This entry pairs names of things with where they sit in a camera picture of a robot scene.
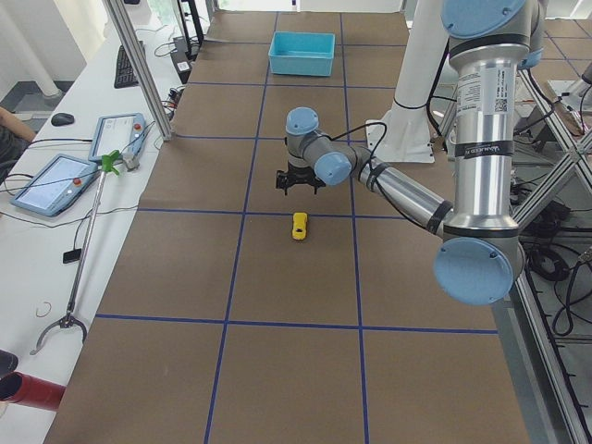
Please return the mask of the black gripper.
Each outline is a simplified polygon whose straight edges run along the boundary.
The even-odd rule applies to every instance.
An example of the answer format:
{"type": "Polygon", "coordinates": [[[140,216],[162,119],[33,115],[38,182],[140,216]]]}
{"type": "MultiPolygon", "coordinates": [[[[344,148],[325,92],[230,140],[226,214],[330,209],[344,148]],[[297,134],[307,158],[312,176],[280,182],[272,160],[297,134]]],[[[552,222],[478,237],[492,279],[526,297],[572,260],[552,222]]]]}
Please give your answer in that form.
{"type": "Polygon", "coordinates": [[[288,195],[289,189],[294,185],[309,185],[314,188],[314,195],[322,188],[322,181],[316,176],[315,171],[309,167],[295,166],[288,163],[288,170],[281,172],[281,188],[284,195],[288,195]]]}

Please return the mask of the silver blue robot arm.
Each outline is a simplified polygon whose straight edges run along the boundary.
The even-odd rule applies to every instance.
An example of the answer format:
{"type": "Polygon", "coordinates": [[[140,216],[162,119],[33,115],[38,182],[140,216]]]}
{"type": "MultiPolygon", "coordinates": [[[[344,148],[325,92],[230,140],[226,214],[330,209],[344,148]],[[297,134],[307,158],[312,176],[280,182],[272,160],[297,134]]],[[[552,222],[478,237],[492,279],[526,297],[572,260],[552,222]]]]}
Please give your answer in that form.
{"type": "Polygon", "coordinates": [[[294,108],[277,186],[356,178],[443,240],[434,273],[449,296],[472,305],[504,298],[524,266],[510,214],[515,81],[541,58],[546,12],[543,1],[419,2],[383,134],[366,147],[343,146],[320,129],[313,109],[294,108]],[[397,169],[428,158],[427,105],[444,63],[458,76],[452,201],[397,169]]]}

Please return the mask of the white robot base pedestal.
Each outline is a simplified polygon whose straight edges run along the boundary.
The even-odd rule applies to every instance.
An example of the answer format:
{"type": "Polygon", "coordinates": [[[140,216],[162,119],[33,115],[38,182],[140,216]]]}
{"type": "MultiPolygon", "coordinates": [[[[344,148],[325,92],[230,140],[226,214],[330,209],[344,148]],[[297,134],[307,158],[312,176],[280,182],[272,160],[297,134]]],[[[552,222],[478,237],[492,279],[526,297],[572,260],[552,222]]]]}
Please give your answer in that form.
{"type": "Polygon", "coordinates": [[[391,108],[366,129],[367,147],[381,160],[433,163],[427,103],[447,56],[442,0],[419,1],[391,108]]]}

